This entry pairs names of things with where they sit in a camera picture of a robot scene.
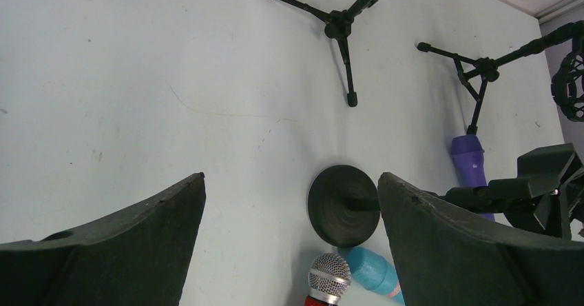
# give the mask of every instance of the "black tripod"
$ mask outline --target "black tripod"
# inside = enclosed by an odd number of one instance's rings
[[[378,0],[357,0],[348,10],[332,11],[326,13],[312,6],[300,3],[297,0],[280,0],[297,8],[303,9],[318,19],[323,21],[325,35],[330,39],[336,39],[339,43],[341,57],[346,68],[347,73],[347,103],[350,107],[357,106],[357,93],[353,87],[353,74],[351,73],[351,60],[348,55],[348,41],[347,37],[351,34],[351,24],[355,21],[355,17],[359,15],[364,9],[370,8]]]
[[[491,59],[489,57],[480,58],[477,60],[463,57],[457,53],[452,53],[440,49],[436,49],[432,47],[428,43],[419,43],[417,48],[422,52],[433,52],[435,54],[439,54],[444,57],[452,58],[455,61],[456,69],[458,78],[464,87],[468,90],[470,95],[474,98],[477,104],[474,107],[474,113],[472,115],[472,121],[466,130],[466,134],[477,134],[477,121],[479,120],[479,114],[481,113],[481,106],[483,105],[483,100],[485,98],[485,92],[487,91],[487,84],[489,82],[495,82],[499,78],[499,72],[497,68],[501,67],[502,65],[508,64],[512,61],[516,61],[517,59],[530,56],[532,54],[538,54],[544,51],[545,49],[552,47],[554,45],[561,44],[566,42],[570,39],[574,39],[575,43],[582,43],[582,38],[584,36],[584,21],[579,21],[577,23],[569,23],[563,25],[562,27],[556,29],[549,35],[546,35],[540,39],[534,39],[533,41],[525,44],[524,46],[520,47],[517,51],[511,52],[505,56],[502,56],[498,59]],[[469,72],[464,72],[462,68],[462,63],[469,63],[470,65],[474,66],[474,69]],[[473,77],[479,76],[481,77],[481,88],[479,92],[472,87],[472,85],[468,82],[468,80],[472,79]],[[563,106],[563,103],[566,102],[567,106],[571,111],[577,110],[573,108],[574,103],[580,101],[578,98],[572,98],[570,101],[568,100],[568,94],[566,90],[566,83],[567,81],[562,80],[563,82],[557,82],[555,86],[552,85],[552,92],[554,92],[554,99],[558,105]],[[559,103],[559,96],[560,94],[564,94],[563,97],[566,98],[562,102]]]

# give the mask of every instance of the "microphone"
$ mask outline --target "microphone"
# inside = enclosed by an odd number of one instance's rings
[[[351,269],[341,256],[325,253],[318,256],[309,270],[310,294],[304,306],[336,305],[351,284]]]

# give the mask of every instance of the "scratch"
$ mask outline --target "scratch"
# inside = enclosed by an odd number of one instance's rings
[[[169,84],[168,88],[170,88],[170,91],[172,91],[172,93],[178,99],[178,101],[180,101],[182,106],[184,106],[187,110],[191,110],[191,111],[199,113],[199,114],[215,115],[215,116],[234,116],[234,117],[242,117],[242,118],[278,119],[278,122],[280,122],[281,120],[290,121],[290,122],[297,122],[294,119],[278,118],[276,116],[252,115],[252,114],[227,114],[227,113],[215,113],[215,112],[205,112],[205,111],[197,110],[197,109],[192,108],[192,107],[188,106],[187,104],[185,104],[185,102],[182,99],[180,99],[180,97],[176,94],[176,92],[172,88],[172,85]]]

